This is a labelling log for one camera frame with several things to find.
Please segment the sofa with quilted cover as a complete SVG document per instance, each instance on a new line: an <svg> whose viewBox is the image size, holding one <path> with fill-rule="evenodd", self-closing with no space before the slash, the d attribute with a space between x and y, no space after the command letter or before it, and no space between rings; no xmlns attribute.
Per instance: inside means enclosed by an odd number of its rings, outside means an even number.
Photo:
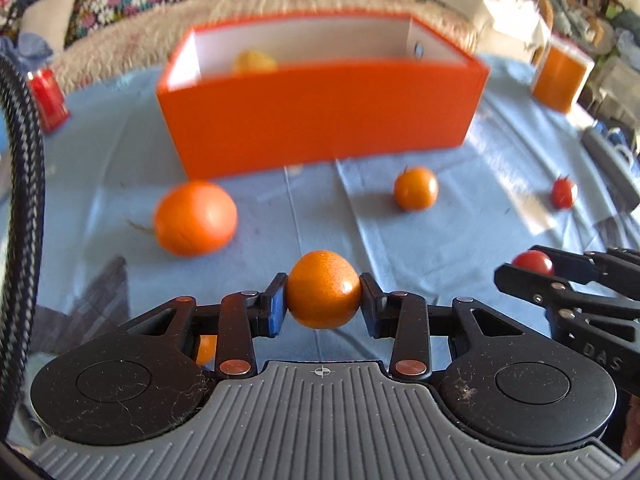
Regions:
<svg viewBox="0 0 640 480"><path fill-rule="evenodd" d="M125 18L73 42L52 61L55 79L68 93L101 80L163 65L195 26L242 22L275 15L340 11L409 13L466 52L480 33L468 18L430 0L186 0Z"/></svg>

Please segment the orange tangerine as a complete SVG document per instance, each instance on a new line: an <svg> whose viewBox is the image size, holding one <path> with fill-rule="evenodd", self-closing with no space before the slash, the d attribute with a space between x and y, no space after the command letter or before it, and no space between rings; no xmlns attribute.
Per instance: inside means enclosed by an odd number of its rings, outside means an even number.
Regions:
<svg viewBox="0 0 640 480"><path fill-rule="evenodd" d="M345 258L328 250L308 252L286 281L288 310L299 324L313 330L334 330L348 323L360 298L359 274Z"/></svg>

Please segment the red cherry tomato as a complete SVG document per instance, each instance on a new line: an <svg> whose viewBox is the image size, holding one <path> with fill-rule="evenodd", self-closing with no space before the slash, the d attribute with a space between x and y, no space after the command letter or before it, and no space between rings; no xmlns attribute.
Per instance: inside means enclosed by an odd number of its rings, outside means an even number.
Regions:
<svg viewBox="0 0 640 480"><path fill-rule="evenodd" d="M551 189L551 201L555 209L563 210L573 208L578 195L577 184L567 176L554 180Z"/></svg>
<svg viewBox="0 0 640 480"><path fill-rule="evenodd" d="M511 264L519 269L542 275L554 274L554 266L550 257L537 249L529 249L526 250L526 252L521 252L512 260Z"/></svg>

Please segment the orange cardboard box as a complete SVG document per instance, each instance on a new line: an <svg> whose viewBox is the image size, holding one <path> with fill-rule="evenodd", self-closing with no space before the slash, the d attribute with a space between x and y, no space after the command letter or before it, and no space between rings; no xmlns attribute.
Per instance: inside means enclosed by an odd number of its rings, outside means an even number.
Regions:
<svg viewBox="0 0 640 480"><path fill-rule="evenodd" d="M232 73L245 50L270 73ZM275 15L194 27L156 95L183 169L213 179L455 148L488 81L478 58L408 13Z"/></svg>

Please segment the orange cylindrical canister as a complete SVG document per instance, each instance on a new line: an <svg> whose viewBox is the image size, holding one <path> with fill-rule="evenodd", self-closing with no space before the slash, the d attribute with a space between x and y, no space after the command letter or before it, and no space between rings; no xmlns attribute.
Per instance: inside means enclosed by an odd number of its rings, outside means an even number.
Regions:
<svg viewBox="0 0 640 480"><path fill-rule="evenodd" d="M568 114L577 103L594 61L583 50L552 36L535 70L530 93L541 104Z"/></svg>

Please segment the red soda can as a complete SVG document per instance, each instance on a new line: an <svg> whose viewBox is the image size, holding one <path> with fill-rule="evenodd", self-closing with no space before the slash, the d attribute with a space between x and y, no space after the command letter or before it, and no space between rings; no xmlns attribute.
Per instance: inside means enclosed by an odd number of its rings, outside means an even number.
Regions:
<svg viewBox="0 0 640 480"><path fill-rule="evenodd" d="M53 70L46 67L29 72L27 81L38 107L42 131L45 134L54 133L70 118L70 111Z"/></svg>

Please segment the large orange fruit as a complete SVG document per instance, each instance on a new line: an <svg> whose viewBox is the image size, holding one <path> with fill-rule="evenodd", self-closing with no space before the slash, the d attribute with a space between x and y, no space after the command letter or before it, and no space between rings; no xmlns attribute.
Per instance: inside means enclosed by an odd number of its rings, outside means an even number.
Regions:
<svg viewBox="0 0 640 480"><path fill-rule="evenodd" d="M221 186L190 181L175 186L158 202L153 231L166 252L193 258L226 247L238 223L235 202Z"/></svg>

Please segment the cream pillow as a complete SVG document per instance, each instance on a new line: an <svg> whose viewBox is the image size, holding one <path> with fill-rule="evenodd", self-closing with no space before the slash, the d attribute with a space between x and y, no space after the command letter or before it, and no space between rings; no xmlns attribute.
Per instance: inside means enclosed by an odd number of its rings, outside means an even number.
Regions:
<svg viewBox="0 0 640 480"><path fill-rule="evenodd" d="M62 52L75 1L39 0L35 2L23 14L20 32L29 32L40 37L54 54Z"/></svg>

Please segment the small orange with stem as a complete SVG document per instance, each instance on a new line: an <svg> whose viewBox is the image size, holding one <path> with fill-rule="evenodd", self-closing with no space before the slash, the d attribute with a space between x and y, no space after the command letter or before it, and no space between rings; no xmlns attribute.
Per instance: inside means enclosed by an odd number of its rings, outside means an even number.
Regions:
<svg viewBox="0 0 640 480"><path fill-rule="evenodd" d="M406 168L395 180L393 196L405 211L431 208L436 203L439 186L433 171L425 167Z"/></svg>

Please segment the dark grey long box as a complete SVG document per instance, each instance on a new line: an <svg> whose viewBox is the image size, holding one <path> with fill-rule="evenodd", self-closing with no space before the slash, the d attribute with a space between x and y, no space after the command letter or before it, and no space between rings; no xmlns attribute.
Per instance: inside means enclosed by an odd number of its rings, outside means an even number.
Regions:
<svg viewBox="0 0 640 480"><path fill-rule="evenodd" d="M635 210L639 206L639 185L634 182L620 152L593 127L582 132L582 145L620 194L627 209Z"/></svg>

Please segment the yellow fruit in box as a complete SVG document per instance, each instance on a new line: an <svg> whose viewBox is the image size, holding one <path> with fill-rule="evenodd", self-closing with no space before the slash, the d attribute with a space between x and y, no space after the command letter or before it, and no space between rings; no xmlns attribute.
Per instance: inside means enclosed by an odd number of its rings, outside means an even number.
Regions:
<svg viewBox="0 0 640 480"><path fill-rule="evenodd" d="M232 73L270 73L278 68L278 62L269 54L259 50L240 52L232 63Z"/></svg>

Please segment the blue tablecloth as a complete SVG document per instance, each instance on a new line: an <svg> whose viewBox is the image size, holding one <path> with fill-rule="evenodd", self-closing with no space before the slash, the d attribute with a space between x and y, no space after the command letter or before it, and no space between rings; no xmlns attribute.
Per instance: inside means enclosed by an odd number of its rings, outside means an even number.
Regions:
<svg viewBox="0 0 640 480"><path fill-rule="evenodd" d="M152 214L184 179L155 96L155 68L72 93L70 121L46 145L47 201L35 352L60 353L162 302L212 304L264 288L317 249L332 250L386 290L434 304L472 296L545 332L541 310L503 296L500 263L533 245L569 252L639 244L639 218L614 197L575 128L529 93L530 66L491 58L460 148L282 168L224 181L239 211L221 252L181 259L154 240ZM402 210L396 178L434 172L431 208ZM555 209L553 182L577 184Z"/></svg>

